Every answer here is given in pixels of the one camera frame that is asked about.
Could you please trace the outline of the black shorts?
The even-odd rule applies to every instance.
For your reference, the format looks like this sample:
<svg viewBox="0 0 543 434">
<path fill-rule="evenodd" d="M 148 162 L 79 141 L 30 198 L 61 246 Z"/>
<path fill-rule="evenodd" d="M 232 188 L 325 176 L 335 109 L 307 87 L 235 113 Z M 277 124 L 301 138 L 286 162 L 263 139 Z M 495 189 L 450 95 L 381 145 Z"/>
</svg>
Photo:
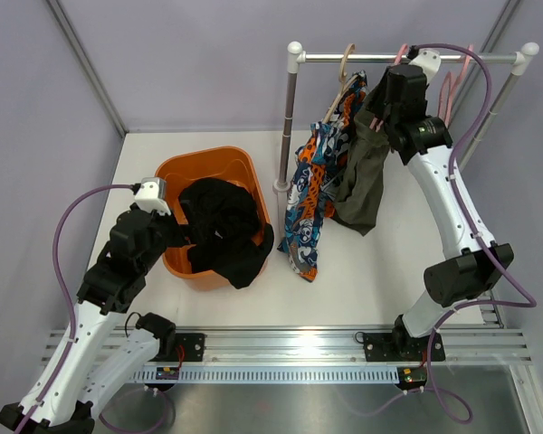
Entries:
<svg viewBox="0 0 543 434">
<path fill-rule="evenodd" d="M 178 196 L 194 235 L 187 259 L 193 273 L 213 271 L 236 289 L 249 287 L 272 250 L 272 226 L 241 186 L 217 178 L 194 181 Z"/>
</svg>

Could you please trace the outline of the colourful patterned shorts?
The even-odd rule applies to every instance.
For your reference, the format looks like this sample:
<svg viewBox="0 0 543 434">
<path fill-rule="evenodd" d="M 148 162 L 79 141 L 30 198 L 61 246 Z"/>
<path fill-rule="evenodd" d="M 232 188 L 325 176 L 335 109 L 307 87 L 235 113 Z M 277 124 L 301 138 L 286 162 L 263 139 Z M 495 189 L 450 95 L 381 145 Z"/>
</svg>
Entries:
<svg viewBox="0 0 543 434">
<path fill-rule="evenodd" d="M 278 250 L 308 282 L 318 274 L 321 229 L 324 220 L 335 213 L 333 202 L 357 136 L 354 117 L 363 106 L 367 84 L 365 71 L 353 73 L 324 118 L 310 125 L 309 139 L 295 152 Z"/>
</svg>

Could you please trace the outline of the olive green shorts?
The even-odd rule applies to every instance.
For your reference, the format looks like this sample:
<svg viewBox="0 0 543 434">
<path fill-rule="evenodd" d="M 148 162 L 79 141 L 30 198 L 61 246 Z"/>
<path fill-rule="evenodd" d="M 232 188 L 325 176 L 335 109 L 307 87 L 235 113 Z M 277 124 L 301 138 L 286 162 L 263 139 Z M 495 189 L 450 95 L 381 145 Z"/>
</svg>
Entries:
<svg viewBox="0 0 543 434">
<path fill-rule="evenodd" d="M 333 202 L 333 219 L 362 236 L 376 227 L 384 192 L 384 165 L 390 152 L 384 130 L 370 127 L 375 115 L 367 106 L 374 93 L 373 90 L 368 93 L 354 117 L 356 137 L 350 145 L 347 167 Z"/>
</svg>

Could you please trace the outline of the beige wooden hanger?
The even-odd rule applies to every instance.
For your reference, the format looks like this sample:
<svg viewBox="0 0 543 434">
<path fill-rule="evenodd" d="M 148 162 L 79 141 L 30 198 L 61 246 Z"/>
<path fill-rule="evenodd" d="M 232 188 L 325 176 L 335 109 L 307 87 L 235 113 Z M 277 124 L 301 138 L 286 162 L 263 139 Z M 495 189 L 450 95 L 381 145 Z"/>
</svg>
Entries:
<svg viewBox="0 0 543 434">
<path fill-rule="evenodd" d="M 355 50 L 356 50 L 356 45 L 354 43 L 350 43 L 345 49 L 344 53 L 342 54 L 342 58 L 340 60 L 339 69 L 338 69 L 339 90 L 336 97 L 333 99 L 326 114 L 324 115 L 322 119 L 322 123 L 324 124 L 330 121 L 331 117 L 333 116 L 333 113 L 335 112 L 338 106 L 338 102 L 340 101 L 341 97 L 345 94 L 345 92 L 349 88 L 349 84 L 348 84 L 349 79 L 348 79 L 348 73 L 347 73 L 346 67 L 347 67 L 348 57 Z"/>
</svg>

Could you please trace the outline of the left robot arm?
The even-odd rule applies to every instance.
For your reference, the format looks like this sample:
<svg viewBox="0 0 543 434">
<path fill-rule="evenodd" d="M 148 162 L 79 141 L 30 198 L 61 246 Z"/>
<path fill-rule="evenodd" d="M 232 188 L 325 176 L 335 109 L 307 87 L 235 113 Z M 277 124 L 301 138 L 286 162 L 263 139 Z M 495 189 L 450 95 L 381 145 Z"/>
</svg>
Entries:
<svg viewBox="0 0 543 434">
<path fill-rule="evenodd" d="M 184 236 L 162 199 L 137 200 L 110 230 L 85 274 L 71 322 L 39 380 L 19 401 L 0 410 L 0 424 L 14 433 L 90 433 L 113 396 L 144 363 L 177 354 L 176 326 L 143 315 L 127 341 L 103 364 L 94 364 L 116 325 L 126 319 L 146 276 Z"/>
</svg>

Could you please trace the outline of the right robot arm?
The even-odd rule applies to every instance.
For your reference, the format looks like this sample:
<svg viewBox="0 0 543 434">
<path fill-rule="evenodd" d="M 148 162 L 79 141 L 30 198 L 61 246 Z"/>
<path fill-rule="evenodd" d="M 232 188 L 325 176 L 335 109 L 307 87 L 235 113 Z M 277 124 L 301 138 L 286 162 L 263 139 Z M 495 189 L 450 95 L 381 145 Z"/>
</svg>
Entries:
<svg viewBox="0 0 543 434">
<path fill-rule="evenodd" d="M 514 258 L 511 246 L 498 244 L 476 212 L 451 159 L 453 141 L 444 121 L 426 112 L 425 94 L 441 62 L 439 52 L 412 47 L 407 61 L 386 70 L 367 105 L 376 118 L 371 127 L 386 133 L 424 193 L 444 255 L 424 271 L 424 293 L 391 331 L 363 335 L 369 362 L 443 360 L 440 337 L 430 336 L 436 322 L 494 287 L 501 274 L 491 256 L 504 267 Z"/>
</svg>

